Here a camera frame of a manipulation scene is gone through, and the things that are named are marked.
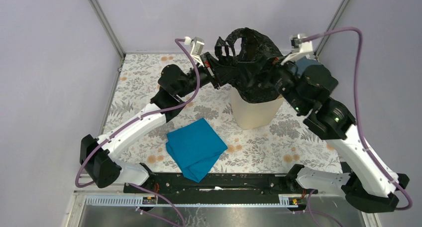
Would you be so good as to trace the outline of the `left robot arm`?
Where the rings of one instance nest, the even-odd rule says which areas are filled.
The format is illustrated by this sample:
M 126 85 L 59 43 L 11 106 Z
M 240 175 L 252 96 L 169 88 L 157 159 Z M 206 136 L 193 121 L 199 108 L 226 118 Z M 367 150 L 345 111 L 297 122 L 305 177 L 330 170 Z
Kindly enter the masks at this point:
M 166 66 L 158 80 L 159 91 L 135 116 L 98 137 L 88 134 L 82 138 L 76 187 L 105 188 L 113 183 L 133 183 L 144 193 L 154 188 L 153 177 L 144 166 L 118 158 L 140 138 L 175 118 L 193 100 L 183 102 L 181 97 L 196 96 L 209 83 L 217 89 L 222 86 L 215 71 L 218 60 L 210 53 L 188 57 L 193 60 L 193 68 L 185 74 L 177 65 Z

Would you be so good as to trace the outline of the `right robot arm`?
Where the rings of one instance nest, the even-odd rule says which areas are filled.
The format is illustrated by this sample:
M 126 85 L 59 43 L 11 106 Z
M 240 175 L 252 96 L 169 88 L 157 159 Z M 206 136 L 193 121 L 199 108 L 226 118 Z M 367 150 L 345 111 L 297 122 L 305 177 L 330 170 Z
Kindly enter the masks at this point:
M 274 59 L 266 85 L 278 91 L 304 117 L 308 130 L 332 146 L 351 168 L 349 173 L 330 173 L 296 164 L 286 176 L 288 191 L 327 192 L 365 213 L 398 209 L 395 192 L 406 188 L 408 176 L 389 169 L 360 137 L 354 115 L 330 96 L 338 81 L 324 65 L 310 65 L 298 73 L 293 62 Z

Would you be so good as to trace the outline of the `black trash bag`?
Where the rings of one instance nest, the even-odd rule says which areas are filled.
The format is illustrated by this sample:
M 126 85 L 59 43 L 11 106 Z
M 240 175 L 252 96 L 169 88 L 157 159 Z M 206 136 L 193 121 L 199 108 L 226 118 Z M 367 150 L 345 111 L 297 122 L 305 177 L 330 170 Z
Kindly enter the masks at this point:
M 231 85 L 251 104 L 279 97 L 278 91 L 266 84 L 266 79 L 271 62 L 283 55 L 268 36 L 251 28 L 238 28 L 226 39 L 217 39 L 214 54 L 216 61 L 211 66 L 220 86 Z

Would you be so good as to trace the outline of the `beige plastic trash bin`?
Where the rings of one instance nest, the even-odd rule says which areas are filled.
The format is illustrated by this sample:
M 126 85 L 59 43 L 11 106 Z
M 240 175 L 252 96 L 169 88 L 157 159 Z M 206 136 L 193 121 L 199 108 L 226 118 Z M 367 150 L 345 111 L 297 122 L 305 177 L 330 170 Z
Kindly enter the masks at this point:
M 264 103 L 248 103 L 235 88 L 230 89 L 230 105 L 237 125 L 242 129 L 254 129 L 269 125 L 283 104 L 279 96 L 273 101 Z

